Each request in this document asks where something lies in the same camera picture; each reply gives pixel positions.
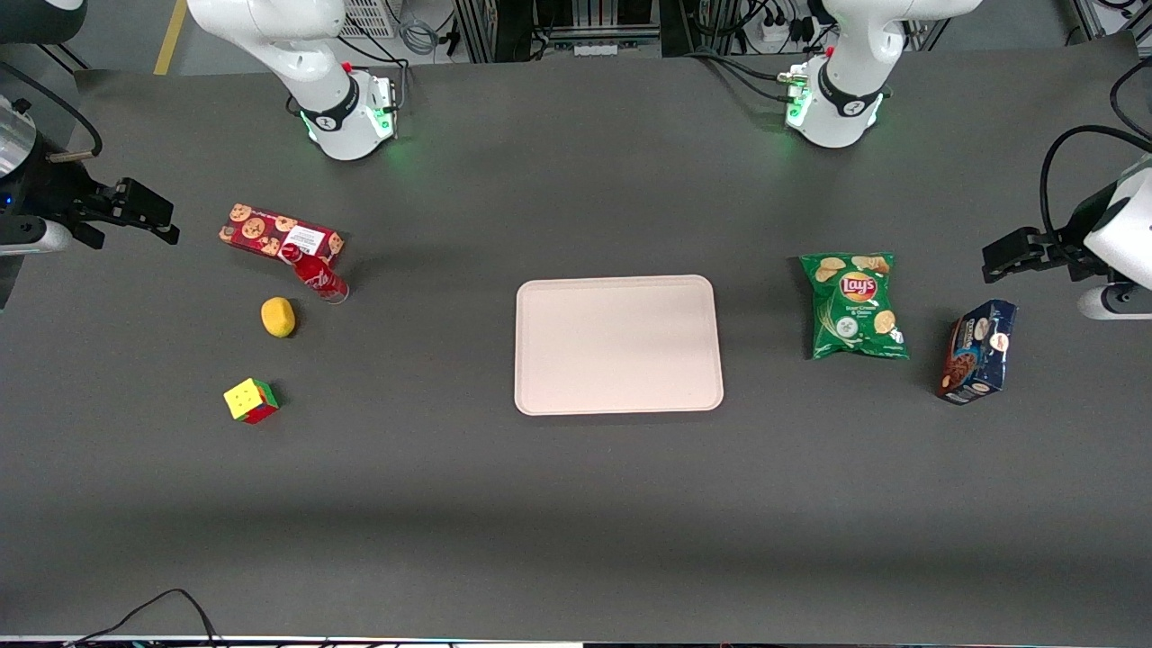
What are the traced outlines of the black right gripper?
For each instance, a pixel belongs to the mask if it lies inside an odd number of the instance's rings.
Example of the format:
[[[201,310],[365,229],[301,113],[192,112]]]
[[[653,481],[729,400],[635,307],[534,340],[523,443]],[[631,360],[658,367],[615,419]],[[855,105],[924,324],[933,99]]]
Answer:
[[[71,225],[75,242],[99,250],[104,233],[82,221],[89,213],[120,227],[146,229],[167,244],[179,243],[179,227],[172,223],[174,205],[135,179],[121,179],[106,187],[92,179],[82,161],[50,161],[60,153],[38,135],[26,159],[1,181],[1,214],[5,218],[36,216]]]

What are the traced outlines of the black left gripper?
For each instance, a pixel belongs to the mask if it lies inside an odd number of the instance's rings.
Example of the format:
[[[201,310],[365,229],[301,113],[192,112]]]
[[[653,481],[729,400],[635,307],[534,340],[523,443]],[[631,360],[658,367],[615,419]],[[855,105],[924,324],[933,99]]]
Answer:
[[[1079,202],[1069,219],[1068,241],[1063,238],[1064,229],[1046,233],[1049,263],[1064,266],[1071,280],[1086,280],[1092,276],[1092,268],[1123,266],[1120,248],[1105,235],[1105,226],[1112,224],[1120,209],[1112,206],[1116,189],[1117,184],[1106,184]],[[985,284],[1041,269],[1045,263],[1045,235],[1036,227],[1013,229],[984,246],[982,259]]]

